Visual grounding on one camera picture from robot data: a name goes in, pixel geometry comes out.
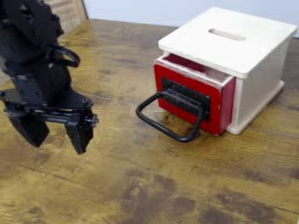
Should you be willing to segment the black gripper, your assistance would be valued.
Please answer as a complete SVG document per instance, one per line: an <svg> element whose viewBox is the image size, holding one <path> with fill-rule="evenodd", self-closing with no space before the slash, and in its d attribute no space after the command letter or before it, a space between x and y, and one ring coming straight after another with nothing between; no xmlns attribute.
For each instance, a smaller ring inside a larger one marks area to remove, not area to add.
<svg viewBox="0 0 299 224"><path fill-rule="evenodd" d="M65 123L67 134L79 154L84 154L99 123L92 113L92 100L71 86L68 67L80 65L79 55L69 49L50 49L33 62L18 64L6 61L4 73L13 88L0 93L4 104L14 105L22 111L6 110L9 121L33 146L40 147L49 134L44 120Z"/></svg>

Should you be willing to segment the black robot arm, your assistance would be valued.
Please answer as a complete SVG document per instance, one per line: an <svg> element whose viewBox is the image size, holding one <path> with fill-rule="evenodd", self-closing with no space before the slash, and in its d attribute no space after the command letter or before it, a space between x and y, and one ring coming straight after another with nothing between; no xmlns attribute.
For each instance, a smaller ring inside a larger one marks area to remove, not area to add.
<svg viewBox="0 0 299 224"><path fill-rule="evenodd" d="M80 56L58 44L60 18L42 0L0 0L0 69L13 88L0 90L0 102L10 123L37 147L48 134L48 123L61 123L75 151L83 154L97 116L92 100L71 86L68 68Z"/></svg>

